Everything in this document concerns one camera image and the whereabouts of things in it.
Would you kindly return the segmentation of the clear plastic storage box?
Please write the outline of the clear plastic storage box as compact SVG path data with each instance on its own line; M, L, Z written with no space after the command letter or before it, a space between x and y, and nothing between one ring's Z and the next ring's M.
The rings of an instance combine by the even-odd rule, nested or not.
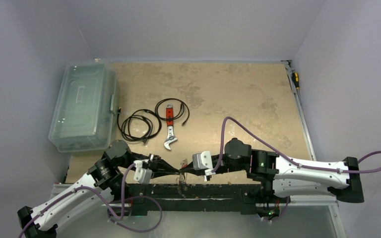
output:
M61 153L106 149L117 107L116 72L108 62L67 65L48 139Z

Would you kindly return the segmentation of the red handled adjustable wrench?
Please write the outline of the red handled adjustable wrench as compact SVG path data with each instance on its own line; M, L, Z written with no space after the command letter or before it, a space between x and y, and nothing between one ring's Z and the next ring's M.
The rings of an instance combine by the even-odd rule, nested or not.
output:
M174 110L172 104L166 105L166 124L167 124L167 138L164 142L164 147L171 150L170 144L176 142L178 139L174 135Z

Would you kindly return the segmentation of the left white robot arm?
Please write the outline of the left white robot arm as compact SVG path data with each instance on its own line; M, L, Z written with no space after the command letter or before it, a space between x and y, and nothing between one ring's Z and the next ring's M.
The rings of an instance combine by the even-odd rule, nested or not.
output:
M176 175L179 170L156 155L145 156L131 151L123 140L115 140L79 180L47 202L18 210L20 238L54 238L57 230L92 209L105 205L109 220L118 224L129 211L130 200L146 195L128 196L126 176L134 172L139 184L149 184L157 177Z

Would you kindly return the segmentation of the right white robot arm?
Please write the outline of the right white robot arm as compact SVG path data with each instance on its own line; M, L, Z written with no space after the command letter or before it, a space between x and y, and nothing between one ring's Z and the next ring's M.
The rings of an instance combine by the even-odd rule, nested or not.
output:
M223 155L211 155L210 151L194 154L180 172L210 179L245 171L247 178L261 183L258 194L266 202L293 195L330 195L346 203L363 203L358 170L358 160L353 157L331 163L284 158L233 138L226 143Z

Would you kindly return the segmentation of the yellow black screwdriver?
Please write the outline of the yellow black screwdriver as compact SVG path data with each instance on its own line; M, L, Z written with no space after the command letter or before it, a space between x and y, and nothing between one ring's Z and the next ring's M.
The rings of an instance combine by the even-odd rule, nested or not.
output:
M291 74L291 79L292 79L292 82L294 84L294 87L297 91L300 90L300 81L299 81L299 76L298 76L298 73L297 72L293 72Z

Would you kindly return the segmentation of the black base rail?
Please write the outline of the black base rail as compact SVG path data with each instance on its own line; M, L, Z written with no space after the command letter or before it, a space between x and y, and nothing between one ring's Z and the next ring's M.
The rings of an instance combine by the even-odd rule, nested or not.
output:
M239 212L242 215L277 214L277 207L290 202L290 197L277 197L259 184L186 184L183 196L177 184L126 185L125 205L131 205L132 216L145 216L149 211Z

